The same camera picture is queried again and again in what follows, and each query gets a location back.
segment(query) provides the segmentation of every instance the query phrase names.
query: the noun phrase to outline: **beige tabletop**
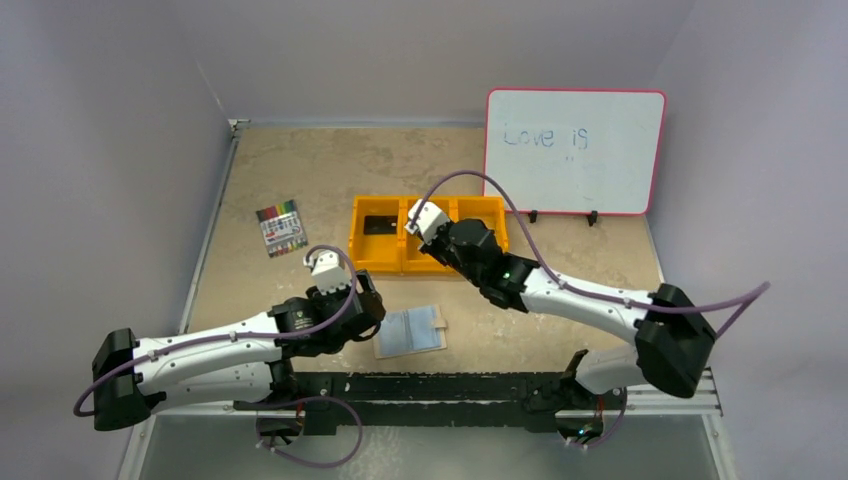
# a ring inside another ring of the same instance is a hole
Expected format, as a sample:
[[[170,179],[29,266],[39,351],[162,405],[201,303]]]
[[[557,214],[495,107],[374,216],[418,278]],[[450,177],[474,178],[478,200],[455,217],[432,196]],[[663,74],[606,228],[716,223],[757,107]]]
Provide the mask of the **beige tabletop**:
[[[355,195],[421,195],[442,176],[482,169],[483,131],[476,128],[253,127],[236,151],[205,267],[190,331],[234,323],[311,285],[302,266],[306,250],[269,258],[255,211],[297,202],[310,245],[347,250]],[[465,176],[438,194],[479,195],[481,180]],[[532,256],[508,215],[510,250]],[[548,263],[585,280],[654,289],[656,256],[642,217],[586,219],[540,216],[530,227]],[[371,342],[348,343],[336,355],[294,360],[300,371],[511,372],[561,371],[574,351],[606,349],[617,338],[576,322],[504,311],[457,278],[375,275],[387,311],[440,306],[448,348],[376,359]]]

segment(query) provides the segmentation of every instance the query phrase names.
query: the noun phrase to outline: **wall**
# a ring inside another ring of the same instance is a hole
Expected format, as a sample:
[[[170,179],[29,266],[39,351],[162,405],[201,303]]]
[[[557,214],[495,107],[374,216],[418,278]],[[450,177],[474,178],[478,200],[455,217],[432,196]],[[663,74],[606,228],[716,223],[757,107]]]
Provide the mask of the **wall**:
[[[115,478],[71,415],[106,333],[175,331],[228,125],[161,1],[0,5],[3,477]]]
[[[172,3],[230,118],[480,123],[494,86],[646,86],[694,0]]]
[[[774,283],[713,355],[742,478],[844,478],[848,5],[779,3],[686,20],[652,82],[670,113],[649,219],[699,301]]]

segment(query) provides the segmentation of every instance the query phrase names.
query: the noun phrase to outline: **orange storage bin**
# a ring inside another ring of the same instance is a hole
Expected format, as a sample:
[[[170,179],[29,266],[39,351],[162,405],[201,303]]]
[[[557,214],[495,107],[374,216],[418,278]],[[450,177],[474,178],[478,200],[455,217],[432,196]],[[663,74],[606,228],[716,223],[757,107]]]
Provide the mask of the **orange storage bin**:
[[[418,251],[421,240],[403,228],[417,196],[357,196],[348,251],[357,269],[372,273],[443,274],[455,272]],[[479,218],[495,231],[498,245],[509,251],[503,199],[500,197],[431,197],[451,220]]]

